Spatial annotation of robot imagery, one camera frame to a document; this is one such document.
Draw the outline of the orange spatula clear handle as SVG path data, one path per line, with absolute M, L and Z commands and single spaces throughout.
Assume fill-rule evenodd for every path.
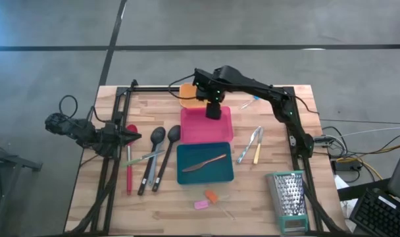
M 223 208 L 221 204 L 219 204 L 219 197 L 212 190 L 205 190 L 205 196 L 211 203 L 217 206 L 231 220 L 234 221 L 236 219 L 230 212 L 225 210 L 225 208 Z

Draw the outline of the black metal stand leg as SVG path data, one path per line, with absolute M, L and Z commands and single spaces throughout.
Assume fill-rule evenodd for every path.
M 9 196 L 14 191 L 22 168 L 39 172 L 42 164 L 22 158 L 19 155 L 13 155 L 0 147 L 0 226 L 1 219 L 5 216 Z

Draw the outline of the cream-handled butter knife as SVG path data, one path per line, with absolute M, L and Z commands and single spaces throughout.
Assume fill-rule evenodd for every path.
M 256 165 L 258 163 L 258 161 L 259 161 L 260 152 L 261 152 L 261 144 L 262 144 L 262 140 L 263 140 L 263 133 L 264 133 L 264 128 L 260 127 L 258 140 L 257 140 L 257 148 L 256 148 L 255 156 L 254 156 L 254 159 L 253 159 L 253 164 L 254 165 Z

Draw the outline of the pink plastic bin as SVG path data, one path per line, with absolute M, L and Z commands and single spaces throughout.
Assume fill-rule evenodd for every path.
M 183 108 L 180 113 L 181 142 L 185 144 L 231 142 L 234 138 L 231 110 L 221 107 L 221 117 L 206 117 L 206 108 Z

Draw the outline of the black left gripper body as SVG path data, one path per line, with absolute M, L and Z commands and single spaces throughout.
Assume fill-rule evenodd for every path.
M 113 143 L 103 141 L 103 128 L 106 126 L 114 126 L 118 130 L 119 137 L 120 137 L 119 141 L 113 142 Z M 123 131 L 118 129 L 116 127 L 116 125 L 113 123 L 106 123 L 104 127 L 102 129 L 100 129 L 100 132 L 99 132 L 99 143 L 101 144 L 100 148 L 99 148 L 99 154 L 103 157 L 112 157 L 114 154 L 114 151 L 122 143 L 124 134 L 123 134 Z

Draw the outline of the orange plastic bin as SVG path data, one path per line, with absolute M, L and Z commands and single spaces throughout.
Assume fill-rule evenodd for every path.
M 179 97 L 180 105 L 184 108 L 205 108 L 207 101 L 200 101 L 195 98 L 197 87 L 190 83 L 185 83 L 180 86 Z

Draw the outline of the green-handled knife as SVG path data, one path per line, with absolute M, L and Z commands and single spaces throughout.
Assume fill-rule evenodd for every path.
M 162 154 L 162 153 L 164 153 L 164 150 L 154 151 L 154 152 L 148 153 L 146 155 L 143 155 L 140 158 L 132 159 L 130 161 L 126 161 L 125 163 L 121 164 L 121 166 L 122 167 L 128 167 L 128 166 L 131 166 L 131 165 L 133 165 L 135 163 L 138 163 L 138 162 L 143 161 L 145 159 L 150 159 L 150 158 L 152 158 L 152 157 L 154 157 L 156 155 Z

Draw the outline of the teal plastic bin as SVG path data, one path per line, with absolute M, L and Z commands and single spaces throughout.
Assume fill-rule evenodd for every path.
M 214 159 L 200 169 L 184 172 L 184 169 Z M 231 182 L 234 179 L 234 168 L 230 144 L 228 142 L 211 144 L 182 144 L 177 147 L 176 158 L 177 182 L 181 185 Z

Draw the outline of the black computer keyboard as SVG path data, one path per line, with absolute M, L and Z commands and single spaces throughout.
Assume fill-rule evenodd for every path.
M 367 189 L 349 219 L 372 237 L 400 237 L 400 202 Z

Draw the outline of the red silicone spoon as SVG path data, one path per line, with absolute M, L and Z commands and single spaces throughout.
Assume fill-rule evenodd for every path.
M 130 124 L 126 127 L 131 132 L 138 132 L 138 129 L 135 125 Z M 131 144 L 132 142 L 128 143 L 126 146 L 126 153 L 127 153 L 127 161 L 131 161 L 132 154 L 131 154 Z M 126 193 L 129 196 L 132 193 L 132 167 L 127 166 L 127 175 L 126 175 Z

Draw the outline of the metal box grater teal trim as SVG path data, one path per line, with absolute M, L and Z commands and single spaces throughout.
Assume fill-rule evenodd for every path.
M 266 174 L 265 179 L 281 233 L 308 231 L 303 171 L 273 172 Z

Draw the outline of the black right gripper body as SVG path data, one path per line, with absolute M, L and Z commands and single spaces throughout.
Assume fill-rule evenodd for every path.
M 225 91 L 219 84 L 209 82 L 205 89 L 206 99 L 209 102 L 206 110 L 206 117 L 210 119 L 220 119 L 220 103 L 224 100 Z

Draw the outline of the brown wooden knife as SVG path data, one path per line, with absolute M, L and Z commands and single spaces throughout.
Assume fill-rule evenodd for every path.
M 226 154 L 219 155 L 219 156 L 217 156 L 217 157 L 215 157 L 215 158 L 212 158 L 212 159 L 203 161 L 203 162 L 201 162 L 201 163 L 198 163 L 198 164 L 196 164 L 196 165 L 193 165 L 193 166 L 191 166 L 191 167 L 185 168 L 185 169 L 182 170 L 182 172 L 196 171 L 196 170 L 198 170 L 198 169 L 204 167 L 204 166 L 205 166 L 206 164 L 208 164 L 208 163 L 212 163 L 212 162 L 214 162 L 214 161 L 223 159 L 223 158 L 225 158 L 225 157 L 226 157 Z

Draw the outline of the white paper sheet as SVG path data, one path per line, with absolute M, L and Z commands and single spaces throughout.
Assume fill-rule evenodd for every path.
M 343 179 L 339 175 L 335 174 L 334 180 L 335 180 L 336 188 L 338 190 L 348 187 L 348 184 L 346 182 L 344 182 Z M 349 220 L 349 216 L 352 212 L 353 206 L 350 201 L 340 201 L 340 203 L 341 203 L 341 209 L 342 209 L 343 216 L 345 217 L 345 224 L 347 225 L 348 229 L 350 231 L 352 231 L 353 224 Z

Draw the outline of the black slotted spoon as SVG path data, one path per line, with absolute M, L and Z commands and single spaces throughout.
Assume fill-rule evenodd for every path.
M 165 134 L 166 134 L 166 130 L 162 126 L 157 127 L 156 129 L 154 129 L 154 131 L 152 131 L 151 137 L 150 137 L 150 140 L 153 144 L 152 149 L 151 149 L 152 152 L 155 152 L 157 145 L 160 144 L 164 140 Z M 137 191 L 137 194 L 139 196 L 142 196 L 145 191 L 145 186 L 147 184 L 147 179 L 149 177 L 152 162 L 153 162 L 153 158 L 152 157 L 148 158 L 147 166 L 145 168 L 145 172 L 143 174 L 143 178 L 141 180 L 140 187 Z

